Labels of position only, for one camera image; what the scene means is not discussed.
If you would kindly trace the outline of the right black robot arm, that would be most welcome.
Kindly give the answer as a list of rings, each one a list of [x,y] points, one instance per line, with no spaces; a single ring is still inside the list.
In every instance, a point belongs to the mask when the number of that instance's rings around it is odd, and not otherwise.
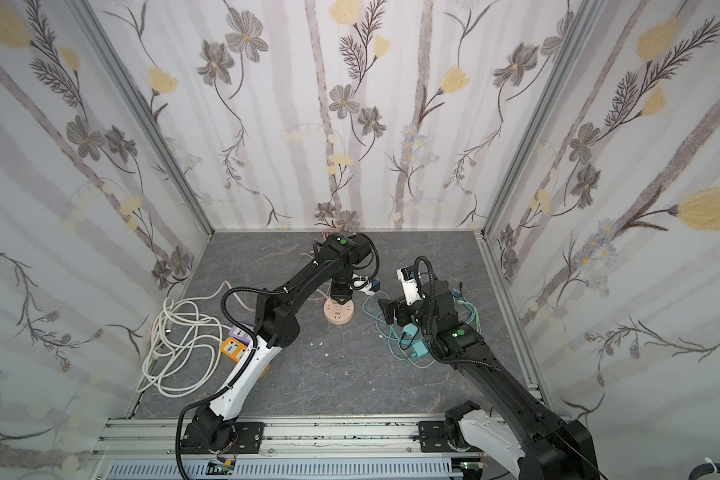
[[[432,358],[469,379],[503,421],[466,405],[454,421],[458,447],[481,450],[516,479],[602,478],[589,430],[534,397],[483,336],[459,320],[452,291],[428,258],[417,257],[397,278],[402,296],[380,303],[386,322],[416,324]]]

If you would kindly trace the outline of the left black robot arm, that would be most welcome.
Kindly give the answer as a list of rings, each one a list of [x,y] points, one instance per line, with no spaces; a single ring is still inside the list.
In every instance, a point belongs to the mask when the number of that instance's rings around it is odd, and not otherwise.
[[[221,299],[222,314],[250,337],[250,343],[216,393],[181,410],[175,456],[180,458],[196,448],[220,452],[230,447],[238,438],[235,422],[245,400],[272,359],[297,339],[297,313],[310,296],[329,283],[329,298],[345,305],[354,292],[376,279],[379,267],[378,250],[367,234],[337,232],[322,242],[314,242],[312,259],[283,285],[273,290],[240,286],[226,292]],[[230,314],[227,300],[234,293],[256,295],[252,327]]]

